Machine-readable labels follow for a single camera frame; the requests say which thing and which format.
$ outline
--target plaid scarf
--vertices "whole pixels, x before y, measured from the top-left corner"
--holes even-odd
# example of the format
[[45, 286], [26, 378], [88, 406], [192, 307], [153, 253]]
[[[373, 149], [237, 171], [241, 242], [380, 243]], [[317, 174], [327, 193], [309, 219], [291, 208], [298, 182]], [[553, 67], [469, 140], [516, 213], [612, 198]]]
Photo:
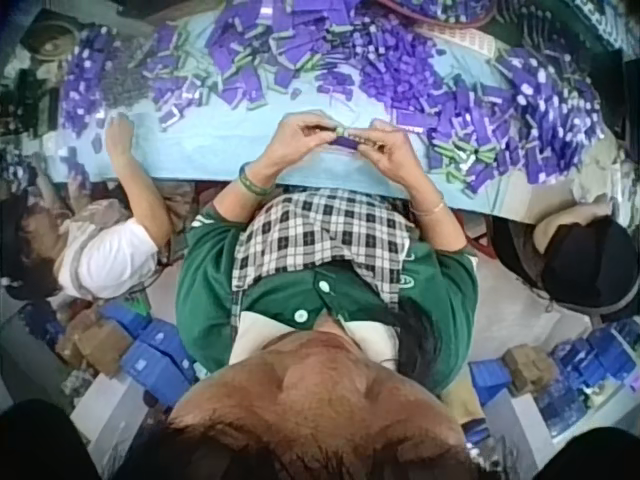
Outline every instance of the plaid scarf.
[[241, 292], [261, 278], [346, 260], [397, 308], [402, 260], [414, 226], [383, 197], [319, 189], [282, 195], [240, 236], [232, 274], [234, 316]]

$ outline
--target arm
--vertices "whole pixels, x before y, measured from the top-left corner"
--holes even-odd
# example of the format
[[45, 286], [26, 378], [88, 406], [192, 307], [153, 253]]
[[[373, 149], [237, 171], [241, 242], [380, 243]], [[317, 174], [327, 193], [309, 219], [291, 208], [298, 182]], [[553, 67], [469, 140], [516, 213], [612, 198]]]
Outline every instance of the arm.
[[[287, 167], [294, 165], [316, 147], [336, 138], [336, 125], [320, 113], [286, 115], [264, 153], [247, 166], [249, 180], [262, 188], [270, 188]], [[251, 220], [262, 198], [248, 191], [238, 180], [231, 182], [213, 201], [214, 209], [231, 222], [247, 223]]]
[[122, 184], [134, 218], [158, 248], [163, 247], [173, 227], [164, 200], [131, 153], [133, 124], [123, 114], [113, 118], [106, 134], [107, 153]]
[[49, 179], [49, 175], [47, 175], [44, 170], [43, 163], [45, 159], [41, 155], [34, 155], [32, 158], [32, 164], [38, 174], [36, 177], [36, 186], [38, 190], [40, 190], [44, 206], [52, 212], [68, 212], [69, 209], [60, 200], [58, 192]]
[[420, 233], [433, 248], [445, 252], [462, 250], [467, 244], [464, 231], [424, 173], [406, 133], [380, 120], [374, 120], [371, 126], [351, 129], [349, 133], [383, 145], [384, 150], [361, 144], [358, 152], [385, 177], [407, 190]]

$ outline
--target hand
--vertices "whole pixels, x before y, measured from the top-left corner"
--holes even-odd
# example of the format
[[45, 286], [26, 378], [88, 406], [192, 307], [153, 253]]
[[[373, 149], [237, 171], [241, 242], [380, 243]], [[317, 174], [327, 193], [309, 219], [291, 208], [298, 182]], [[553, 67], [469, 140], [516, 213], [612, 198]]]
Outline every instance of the hand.
[[384, 146], [381, 151], [360, 144], [358, 153], [392, 182], [409, 189], [416, 181], [426, 177], [409, 137], [402, 130], [382, 120], [374, 120], [370, 128], [350, 128], [347, 133]]
[[115, 158], [129, 156], [133, 143], [133, 123], [129, 117], [124, 113], [112, 117], [105, 140], [107, 153], [112, 161]]
[[273, 169], [276, 173], [298, 163], [314, 148], [336, 139], [338, 124], [323, 112], [290, 113], [278, 124], [258, 163]]

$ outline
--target wrist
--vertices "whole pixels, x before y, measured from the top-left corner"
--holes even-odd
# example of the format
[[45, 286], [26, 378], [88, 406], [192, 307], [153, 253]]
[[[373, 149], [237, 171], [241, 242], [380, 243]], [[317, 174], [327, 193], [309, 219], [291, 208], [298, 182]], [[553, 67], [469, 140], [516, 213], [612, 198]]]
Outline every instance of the wrist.
[[255, 162], [247, 165], [245, 172], [249, 179], [259, 187], [270, 188], [276, 183], [282, 170], [268, 158], [259, 157]]
[[403, 182], [402, 186], [411, 198], [424, 195], [425, 192], [430, 190], [437, 190], [431, 179], [423, 171], [415, 172]]

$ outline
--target brown box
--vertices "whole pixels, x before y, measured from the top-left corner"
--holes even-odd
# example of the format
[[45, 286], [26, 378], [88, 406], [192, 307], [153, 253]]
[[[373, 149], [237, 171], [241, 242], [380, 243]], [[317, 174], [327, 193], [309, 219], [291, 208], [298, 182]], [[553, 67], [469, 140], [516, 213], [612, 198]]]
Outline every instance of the brown box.
[[116, 322], [100, 320], [77, 341], [82, 355], [100, 372], [113, 377], [120, 370], [120, 359], [133, 339]]
[[84, 357], [77, 345], [78, 338], [97, 322], [98, 313], [95, 309], [83, 310], [69, 322], [65, 334], [58, 340], [56, 352], [58, 352], [71, 367], [77, 369], [82, 366]]

